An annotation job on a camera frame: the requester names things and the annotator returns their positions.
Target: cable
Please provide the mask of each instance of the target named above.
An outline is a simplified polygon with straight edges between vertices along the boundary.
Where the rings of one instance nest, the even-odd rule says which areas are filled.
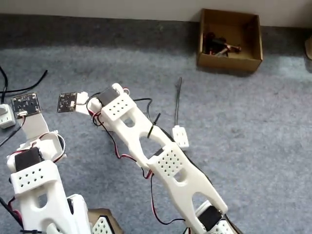
[[[170,222],[165,223],[158,218],[158,216],[156,214],[156,210],[155,210],[155,206],[154,206],[154,198],[153,198],[153,176],[154,176],[154,174],[151,175],[151,202],[152,202],[152,211],[153,211],[154,216],[157,219],[157,221],[163,225],[169,225],[169,224],[173,223],[174,221],[185,221],[185,219],[183,219],[183,218],[175,218],[175,219],[171,220]]]
[[[146,100],[149,100],[149,102],[147,103],[147,107],[146,107],[146,115],[149,121],[152,122],[151,115],[150,115],[150,106],[152,104],[153,99],[151,99],[150,97],[147,97],[147,98],[134,99],[133,101],[146,101]]]
[[[23,223],[18,217],[18,215],[9,208],[9,206],[5,203],[2,197],[0,197],[0,204],[7,210],[7,212],[10,213],[10,215],[16,220],[16,222],[23,228]]]
[[[17,92],[22,92],[22,91],[27,91],[30,89],[35,88],[37,85],[39,85],[39,83],[46,77],[48,73],[48,70],[45,70],[44,73],[42,74],[41,78],[32,86],[29,86],[27,88],[23,88],[23,89],[14,89],[14,90],[7,90],[6,93],[17,93]]]
[[[176,102],[175,102],[175,125],[177,125],[177,117],[179,112],[179,100],[180,100],[180,92],[181,92],[181,85],[182,85],[182,77],[179,79],[179,84],[176,93]]]
[[[4,104],[4,98],[5,98],[5,94],[7,92],[7,89],[8,89],[9,81],[8,81],[8,77],[6,76],[6,73],[4,72],[4,70],[2,69],[1,66],[0,66],[0,71],[1,71],[3,78],[4,78],[4,88],[2,91],[2,95],[1,95],[1,104]]]
[[[113,141],[113,143],[114,143],[114,150],[115,150],[115,155],[116,155],[116,157],[117,157],[118,159],[121,159],[122,157],[126,157],[126,158],[128,158],[128,159],[131,159],[131,160],[134,161],[134,162],[137,162],[137,161],[136,161],[132,156],[130,156],[130,155],[126,155],[126,154],[120,155],[120,154],[119,154],[118,147],[117,147],[117,143],[116,143],[114,137],[113,137],[112,134],[107,130],[107,128],[104,126],[104,124],[101,123],[101,121],[99,120],[99,116],[100,116],[100,112],[98,112],[98,113],[96,113],[96,114],[94,115],[94,117],[97,117],[97,121],[100,123],[99,126],[102,126],[102,127],[105,129],[106,133],[109,135],[109,137],[112,139],[112,141]],[[149,179],[150,176],[152,175],[152,171],[149,170],[148,173],[147,173],[147,175],[145,176],[144,169],[143,169],[143,168],[141,168],[141,169],[142,169],[142,176],[144,177],[144,179]]]
[[[186,230],[189,230],[189,231],[188,231],[188,234],[191,234],[191,228],[189,228],[189,227],[186,227],[186,228],[184,229],[184,231],[182,232],[182,234],[185,234]]]
[[[141,168],[141,169],[142,169],[142,176],[143,176],[144,179],[149,179],[150,176],[153,174],[152,170],[149,170],[147,175],[145,176],[144,169],[143,168]]]
[[[0,143],[0,147],[2,145],[4,145],[9,139],[11,139],[22,128],[22,126],[24,125],[25,121],[26,121],[26,117],[23,117],[22,124],[17,129],[15,129],[13,132],[11,132],[11,134]]]
[[[97,117],[97,121],[99,122],[100,126],[102,126],[102,127],[105,129],[106,133],[107,133],[107,134],[109,135],[109,137],[112,139],[112,141],[113,141],[113,143],[114,143],[114,150],[115,150],[115,155],[116,155],[116,157],[117,157],[118,159],[121,159],[122,157],[126,157],[126,158],[129,158],[129,159],[131,159],[131,160],[133,160],[133,161],[136,162],[136,160],[135,160],[133,157],[131,157],[130,155],[126,155],[126,154],[120,155],[120,154],[119,154],[118,147],[117,147],[117,143],[116,143],[115,139],[113,138],[112,134],[107,130],[107,128],[104,126],[104,124],[99,120],[99,116],[100,116],[100,115],[101,115],[101,112],[98,112],[98,113],[96,113],[96,114],[94,115],[94,117],[95,117],[95,116]]]

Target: white plug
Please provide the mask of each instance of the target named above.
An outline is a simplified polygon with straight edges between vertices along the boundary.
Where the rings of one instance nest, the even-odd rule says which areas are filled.
[[[15,125],[15,118],[11,106],[0,104],[0,128],[8,128]]]
[[[189,145],[189,140],[187,139],[185,128],[180,127],[179,125],[176,125],[172,129],[172,136],[175,140],[175,142],[178,144],[178,146],[184,150],[187,149]]]

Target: white plastic part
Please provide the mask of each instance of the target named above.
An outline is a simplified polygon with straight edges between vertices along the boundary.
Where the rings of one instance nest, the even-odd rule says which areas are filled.
[[[172,136],[175,140],[175,142],[178,144],[178,146],[182,149],[185,150],[190,147],[189,145],[189,140],[186,135],[186,131],[184,127],[180,127],[179,125],[176,125],[172,129]]]
[[[100,217],[93,226],[92,234],[113,234],[106,217]]]
[[[204,226],[196,217],[193,195],[201,193],[222,214],[227,212],[227,205],[206,176],[187,159],[175,142],[167,144],[162,149],[163,152],[151,157],[147,165],[167,187],[176,209],[186,220],[186,225],[197,234],[206,233]]]
[[[15,117],[11,106],[0,104],[0,128],[5,129],[15,125]]]
[[[32,141],[43,133],[49,132],[48,125],[42,115],[38,113],[32,116],[27,116],[25,123],[22,126],[24,133],[26,134],[26,141]]]
[[[122,87],[114,84],[116,90]],[[198,220],[193,207],[193,195],[202,193],[222,214],[228,208],[220,195],[214,189],[206,176],[195,167],[185,156],[179,146],[172,142],[157,126],[153,127],[150,139],[160,144],[163,152],[148,159],[142,150],[140,137],[147,137],[152,123],[141,112],[133,100],[122,93],[101,110],[103,121],[108,122],[113,131],[129,148],[130,155],[136,159],[140,167],[151,169],[158,176],[169,191],[171,199],[186,220],[186,225],[197,234],[204,234],[206,230]],[[130,118],[134,126],[128,127],[124,120]]]
[[[130,155],[136,159],[136,163],[140,167],[149,169],[146,164],[148,159],[143,153],[140,137],[147,137],[152,127],[152,123],[137,107],[136,103],[124,93],[102,108],[101,117],[103,122],[108,122],[111,130],[114,131],[127,145]],[[128,118],[133,121],[133,127],[128,127],[124,123],[124,120]],[[160,147],[171,142],[157,126],[153,127],[150,139],[159,143]]]
[[[77,101],[76,101],[76,108],[75,108],[76,112],[89,115],[86,105],[82,105],[88,100],[88,98],[89,96],[87,92],[77,93]]]
[[[25,230],[43,230],[54,223],[63,234],[84,234],[71,214],[59,171],[52,161],[43,161],[11,174],[15,197],[20,203]],[[46,195],[40,207],[38,197]]]
[[[74,209],[74,218],[76,226],[78,227],[81,234],[90,234],[91,228],[88,217],[88,207],[83,197],[78,194],[74,194],[68,197],[72,201]]]

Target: brown box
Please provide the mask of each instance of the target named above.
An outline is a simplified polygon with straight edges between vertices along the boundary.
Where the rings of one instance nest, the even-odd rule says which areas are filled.
[[[203,36],[213,32],[228,44],[240,45],[240,53],[217,57],[203,53]],[[198,65],[215,68],[255,71],[263,60],[258,15],[202,9],[198,47]]]

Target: black wire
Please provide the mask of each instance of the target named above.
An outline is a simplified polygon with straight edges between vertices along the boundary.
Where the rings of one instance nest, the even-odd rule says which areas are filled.
[[[24,120],[23,120],[22,124],[17,129],[15,129],[13,132],[11,132],[11,134],[0,143],[0,147],[2,145],[4,145],[9,139],[11,139],[22,128],[22,126],[25,123],[25,120],[26,120],[26,117],[24,117]]]
[[[4,70],[2,69],[1,66],[0,66],[0,71],[1,71],[3,78],[4,78],[4,88],[2,91],[2,95],[1,95],[1,104],[4,104],[4,98],[5,98],[5,94],[7,92],[7,89],[8,89],[9,81],[8,81],[8,77],[6,76],[6,73],[4,72]]]
[[[185,232],[186,232],[187,229],[188,229],[188,227],[186,227],[186,228],[184,229],[184,231],[182,232],[182,234],[185,234]]]
[[[177,125],[177,117],[179,112],[179,100],[180,100],[180,92],[181,92],[181,85],[182,85],[182,77],[179,79],[179,84],[176,92],[176,102],[175,102],[175,125]]]
[[[154,174],[151,175],[151,197],[152,197],[152,206],[153,206],[152,208],[153,208],[153,212],[154,212],[154,215],[155,215],[155,218],[157,219],[157,221],[163,225],[169,225],[175,221],[185,221],[185,219],[183,219],[183,218],[175,218],[175,219],[171,220],[169,223],[165,223],[158,218],[158,216],[156,214],[156,210],[155,210],[155,206],[154,206],[154,198],[153,198],[153,176],[154,176]]]
[[[2,197],[0,197],[0,203],[7,210],[7,212],[9,212],[10,215],[16,220],[16,222],[23,228],[23,223],[20,220],[19,216],[9,208],[9,206],[5,203]]]
[[[39,85],[39,83],[45,78],[45,76],[47,75],[48,70],[45,70],[44,73],[42,74],[41,78],[32,86],[29,86],[27,88],[23,88],[23,89],[13,89],[13,90],[7,90],[6,93],[17,93],[17,92],[22,92],[22,91],[26,91],[26,90],[30,90],[35,88],[37,85]]]
[[[149,100],[149,102],[147,103],[147,107],[146,107],[146,115],[149,121],[152,122],[151,115],[150,115],[150,106],[152,104],[153,99],[151,99],[150,97],[147,97],[147,98],[134,99],[133,101],[146,101],[146,100]]]

